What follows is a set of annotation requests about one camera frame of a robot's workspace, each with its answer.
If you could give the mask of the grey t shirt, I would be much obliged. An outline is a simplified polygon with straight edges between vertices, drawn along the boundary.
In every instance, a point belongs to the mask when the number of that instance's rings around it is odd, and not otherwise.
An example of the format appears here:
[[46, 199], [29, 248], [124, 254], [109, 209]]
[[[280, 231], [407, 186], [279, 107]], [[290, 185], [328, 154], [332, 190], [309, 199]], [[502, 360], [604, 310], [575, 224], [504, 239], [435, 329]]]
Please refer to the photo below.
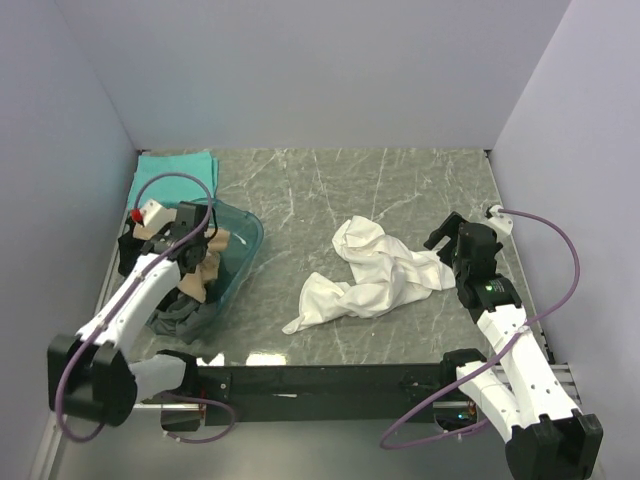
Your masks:
[[216, 313], [215, 302], [199, 303], [180, 294], [164, 310], [158, 307], [147, 321], [147, 326], [157, 335], [191, 344], [211, 325]]

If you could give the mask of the aluminium rail frame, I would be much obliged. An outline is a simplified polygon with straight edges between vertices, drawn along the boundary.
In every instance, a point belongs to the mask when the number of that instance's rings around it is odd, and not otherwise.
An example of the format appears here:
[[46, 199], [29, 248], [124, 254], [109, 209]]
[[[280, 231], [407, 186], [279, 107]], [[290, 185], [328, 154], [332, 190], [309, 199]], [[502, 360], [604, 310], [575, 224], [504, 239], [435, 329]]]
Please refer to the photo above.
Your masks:
[[[578, 405], [579, 397], [569, 369], [560, 365], [550, 366], [565, 391]], [[224, 366], [196, 364], [196, 367], [198, 377], [192, 387], [179, 392], [163, 392], [142, 400], [134, 405], [131, 414], [146, 408], [159, 411], [162, 428], [178, 440], [185, 440], [189, 433], [202, 426], [218, 426], [224, 432], [229, 432], [234, 424], [239, 422], [234, 409], [219, 401], [198, 399], [191, 394], [199, 384], [200, 367]], [[506, 378], [501, 366], [494, 366], [494, 369], [500, 380]], [[480, 408], [452, 382], [419, 402], [405, 414], [412, 421], [434, 423], [454, 434], [465, 434], [490, 423]]]

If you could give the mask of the beige t shirt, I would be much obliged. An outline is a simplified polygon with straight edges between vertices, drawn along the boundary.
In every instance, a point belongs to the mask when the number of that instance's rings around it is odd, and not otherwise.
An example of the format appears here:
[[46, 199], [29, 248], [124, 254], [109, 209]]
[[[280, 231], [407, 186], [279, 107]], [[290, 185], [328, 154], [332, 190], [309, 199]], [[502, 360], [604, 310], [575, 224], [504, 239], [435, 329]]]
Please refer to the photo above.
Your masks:
[[[170, 222], [166, 222], [161, 228], [144, 227], [136, 224], [133, 227], [133, 239], [145, 244], [156, 236], [165, 240], [169, 239]], [[230, 232], [225, 229], [215, 231], [209, 228], [205, 232], [207, 248], [204, 257], [197, 263], [192, 272], [186, 272], [178, 285], [171, 291], [172, 295], [182, 294], [189, 299], [202, 304], [206, 301], [206, 288], [213, 284], [219, 276], [221, 265], [221, 253], [227, 249], [230, 242]]]

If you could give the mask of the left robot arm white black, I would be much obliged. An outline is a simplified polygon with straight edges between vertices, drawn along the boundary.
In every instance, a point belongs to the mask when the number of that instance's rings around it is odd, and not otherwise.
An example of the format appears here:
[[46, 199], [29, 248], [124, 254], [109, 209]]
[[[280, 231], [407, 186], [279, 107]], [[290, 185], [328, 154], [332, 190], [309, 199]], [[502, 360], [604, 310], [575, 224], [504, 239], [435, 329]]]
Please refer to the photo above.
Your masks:
[[193, 399], [200, 388], [195, 360], [162, 351], [131, 362], [130, 350], [163, 299], [206, 258], [215, 216], [211, 205], [182, 202], [174, 218], [143, 211], [143, 224], [159, 228], [148, 240], [127, 232], [121, 244], [125, 280], [108, 303], [73, 335], [56, 336], [47, 349], [49, 407], [58, 422], [76, 417], [99, 427], [119, 426], [136, 403], [167, 392]]

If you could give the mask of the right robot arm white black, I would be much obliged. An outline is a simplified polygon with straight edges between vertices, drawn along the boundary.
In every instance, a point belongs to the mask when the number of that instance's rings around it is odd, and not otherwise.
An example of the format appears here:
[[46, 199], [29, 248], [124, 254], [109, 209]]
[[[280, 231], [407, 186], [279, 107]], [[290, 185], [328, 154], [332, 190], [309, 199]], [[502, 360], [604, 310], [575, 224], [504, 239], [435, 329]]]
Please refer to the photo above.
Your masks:
[[470, 350], [444, 355], [439, 387], [452, 399], [469, 397], [505, 442], [515, 479], [588, 479], [603, 440], [594, 414], [581, 412], [553, 373], [528, 323], [512, 282], [497, 270], [496, 255], [512, 219], [499, 206], [483, 222], [451, 213], [424, 246], [453, 270], [457, 296], [499, 355], [505, 375]]

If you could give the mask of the white printed t shirt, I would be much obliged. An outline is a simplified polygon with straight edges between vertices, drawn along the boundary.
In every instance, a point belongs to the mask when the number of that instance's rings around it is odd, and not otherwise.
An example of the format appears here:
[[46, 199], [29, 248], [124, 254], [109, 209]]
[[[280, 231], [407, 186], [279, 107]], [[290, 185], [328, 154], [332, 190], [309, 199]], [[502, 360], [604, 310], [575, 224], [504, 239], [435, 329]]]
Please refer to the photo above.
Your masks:
[[376, 222], [355, 215], [335, 232], [332, 245], [348, 263], [354, 283], [334, 282], [318, 272], [301, 288], [298, 316], [286, 335], [342, 316], [376, 318], [435, 291], [455, 286], [453, 271], [433, 251], [412, 251]]

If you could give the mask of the clear blue plastic bin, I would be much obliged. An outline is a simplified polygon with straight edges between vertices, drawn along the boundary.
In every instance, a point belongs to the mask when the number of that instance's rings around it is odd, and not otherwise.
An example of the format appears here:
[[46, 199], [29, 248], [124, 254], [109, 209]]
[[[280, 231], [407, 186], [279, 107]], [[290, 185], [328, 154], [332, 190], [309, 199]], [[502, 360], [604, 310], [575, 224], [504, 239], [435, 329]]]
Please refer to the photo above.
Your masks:
[[[217, 304], [217, 313], [211, 325], [226, 314], [233, 297], [249, 273], [264, 237], [262, 223], [252, 213], [220, 200], [214, 202], [214, 209], [219, 229], [230, 232], [230, 242], [227, 249], [221, 253], [218, 279], [206, 288], [207, 296], [204, 303]], [[172, 295], [170, 292], [159, 307], [164, 310], [178, 295]]]

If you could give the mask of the folded teal t shirt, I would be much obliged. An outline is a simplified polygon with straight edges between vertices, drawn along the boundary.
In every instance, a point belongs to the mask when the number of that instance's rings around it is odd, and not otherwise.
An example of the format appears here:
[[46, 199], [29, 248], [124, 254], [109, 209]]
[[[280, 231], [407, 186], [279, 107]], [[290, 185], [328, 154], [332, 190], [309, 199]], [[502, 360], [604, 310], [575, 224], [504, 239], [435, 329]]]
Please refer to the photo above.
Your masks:
[[[208, 189], [212, 198], [218, 183], [218, 159], [210, 152], [197, 152], [174, 156], [140, 155], [127, 198], [127, 209], [134, 208], [141, 188], [150, 180], [164, 173], [184, 173], [197, 178]], [[181, 201], [206, 202], [203, 188], [183, 177], [169, 176], [156, 180], [147, 187], [139, 201], [142, 206], [149, 199], [166, 208], [173, 208]]]

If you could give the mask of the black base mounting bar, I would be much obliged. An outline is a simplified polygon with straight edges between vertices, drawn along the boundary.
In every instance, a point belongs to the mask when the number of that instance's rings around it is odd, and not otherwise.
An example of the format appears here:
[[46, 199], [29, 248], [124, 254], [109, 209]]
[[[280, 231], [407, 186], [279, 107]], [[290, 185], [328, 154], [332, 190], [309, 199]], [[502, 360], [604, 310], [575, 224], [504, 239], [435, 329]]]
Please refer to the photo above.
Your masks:
[[198, 399], [244, 422], [395, 420], [453, 381], [439, 364], [200, 367]]

